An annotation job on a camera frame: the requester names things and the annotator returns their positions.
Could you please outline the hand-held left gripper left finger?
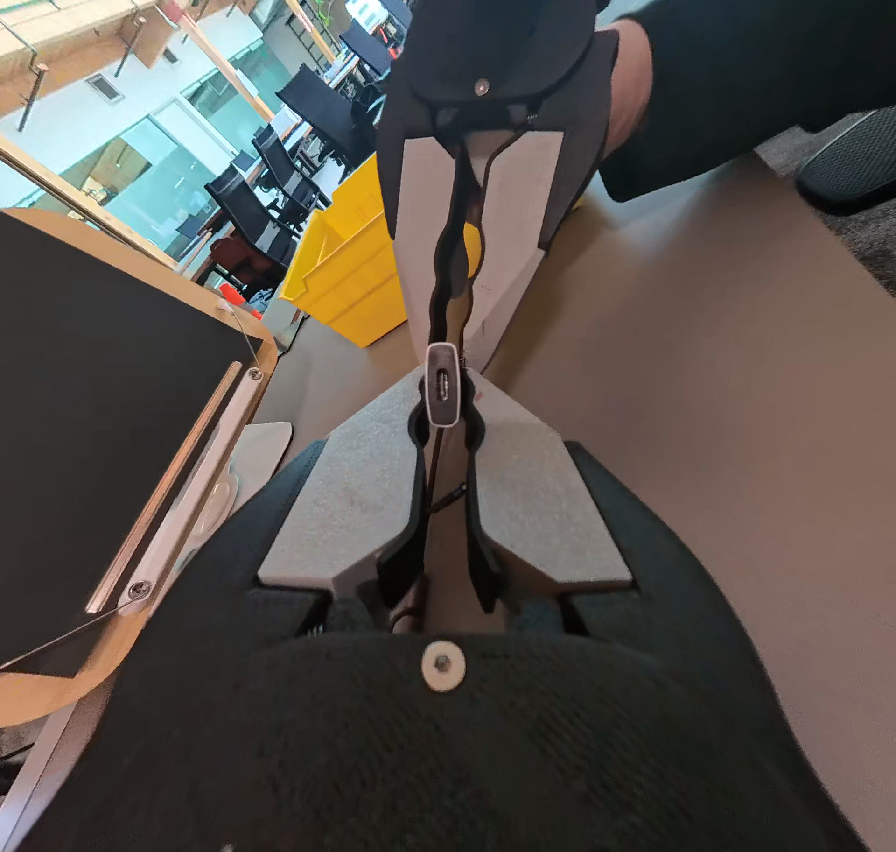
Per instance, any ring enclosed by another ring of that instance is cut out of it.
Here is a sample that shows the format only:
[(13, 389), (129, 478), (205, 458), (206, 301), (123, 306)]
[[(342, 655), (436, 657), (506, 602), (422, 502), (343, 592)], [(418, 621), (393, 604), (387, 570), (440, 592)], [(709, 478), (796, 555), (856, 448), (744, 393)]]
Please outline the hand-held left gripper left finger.
[(334, 429), (257, 576), (396, 607), (423, 570), (429, 421), (418, 367)]

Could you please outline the black mesh office chair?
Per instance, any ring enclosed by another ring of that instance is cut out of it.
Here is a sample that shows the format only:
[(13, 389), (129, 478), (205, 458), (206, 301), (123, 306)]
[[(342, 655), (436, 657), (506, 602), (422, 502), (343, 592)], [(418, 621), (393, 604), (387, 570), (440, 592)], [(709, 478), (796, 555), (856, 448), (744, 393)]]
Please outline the black mesh office chair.
[(798, 170), (795, 186), (811, 206), (852, 216), (895, 197), (895, 107), (864, 115)]

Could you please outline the wooden book stand black panel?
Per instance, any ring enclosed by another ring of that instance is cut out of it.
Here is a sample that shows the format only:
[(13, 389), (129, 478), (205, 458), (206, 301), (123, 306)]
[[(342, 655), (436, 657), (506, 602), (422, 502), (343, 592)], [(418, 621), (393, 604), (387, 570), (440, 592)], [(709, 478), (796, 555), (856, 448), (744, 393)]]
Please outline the wooden book stand black panel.
[(214, 293), (55, 212), (2, 211), (2, 727), (123, 662), (278, 360)]

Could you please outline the yellow plastic bin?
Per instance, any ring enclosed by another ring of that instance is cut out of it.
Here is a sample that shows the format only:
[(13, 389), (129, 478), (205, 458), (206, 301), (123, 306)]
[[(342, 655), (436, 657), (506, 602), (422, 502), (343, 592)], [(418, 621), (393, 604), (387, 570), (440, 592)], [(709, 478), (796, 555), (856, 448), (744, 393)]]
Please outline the yellow plastic bin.
[(406, 322), (375, 155), (309, 217), (280, 297), (360, 348)]

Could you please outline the person's right forearm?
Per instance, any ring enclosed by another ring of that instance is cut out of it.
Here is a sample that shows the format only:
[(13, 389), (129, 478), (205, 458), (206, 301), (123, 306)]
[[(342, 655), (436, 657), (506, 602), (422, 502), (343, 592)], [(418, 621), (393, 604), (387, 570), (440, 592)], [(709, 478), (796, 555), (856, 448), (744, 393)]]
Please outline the person's right forearm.
[(617, 202), (894, 106), (894, 0), (655, 0), (623, 17), (648, 35), (653, 87), (642, 129), (599, 166)]

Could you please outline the black cable adapter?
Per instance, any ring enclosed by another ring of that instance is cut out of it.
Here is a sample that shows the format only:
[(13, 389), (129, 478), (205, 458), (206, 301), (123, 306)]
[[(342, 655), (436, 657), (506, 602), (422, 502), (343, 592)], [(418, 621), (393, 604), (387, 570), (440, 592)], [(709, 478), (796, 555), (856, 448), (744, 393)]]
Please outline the black cable adapter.
[(461, 418), (462, 369), (457, 347), (434, 342), (427, 348), (423, 370), (427, 417), (436, 429), (450, 429)]

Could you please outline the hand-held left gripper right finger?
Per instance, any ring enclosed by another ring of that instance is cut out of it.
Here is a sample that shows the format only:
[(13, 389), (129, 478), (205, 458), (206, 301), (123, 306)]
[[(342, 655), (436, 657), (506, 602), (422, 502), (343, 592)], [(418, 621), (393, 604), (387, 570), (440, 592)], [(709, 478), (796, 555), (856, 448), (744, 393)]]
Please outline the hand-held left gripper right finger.
[(631, 589), (633, 574), (561, 436), (474, 370), (462, 388), (467, 560), (482, 610)]

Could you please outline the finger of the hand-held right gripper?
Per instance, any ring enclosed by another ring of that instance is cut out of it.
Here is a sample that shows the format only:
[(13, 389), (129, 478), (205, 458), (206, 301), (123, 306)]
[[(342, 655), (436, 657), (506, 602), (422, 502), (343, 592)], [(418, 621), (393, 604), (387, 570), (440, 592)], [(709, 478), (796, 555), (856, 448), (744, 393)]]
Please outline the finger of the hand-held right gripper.
[(459, 306), (467, 290), (462, 240), (468, 211), (468, 163), (434, 137), (407, 140), (399, 186), (394, 255), (414, 352), (426, 361), (431, 305), (446, 308), (447, 337), (458, 339)]
[(466, 142), (483, 198), (463, 351), (467, 366), (482, 373), (545, 256), (539, 238), (563, 133), (489, 130)]

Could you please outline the person's right hand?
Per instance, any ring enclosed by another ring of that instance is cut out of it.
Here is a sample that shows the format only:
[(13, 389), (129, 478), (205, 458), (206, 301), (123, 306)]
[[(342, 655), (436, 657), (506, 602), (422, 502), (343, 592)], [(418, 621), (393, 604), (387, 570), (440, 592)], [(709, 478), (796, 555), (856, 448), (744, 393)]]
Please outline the person's right hand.
[(623, 17), (609, 29), (616, 33), (618, 46), (611, 75), (605, 161), (642, 129), (653, 87), (652, 48), (643, 26), (633, 17)]

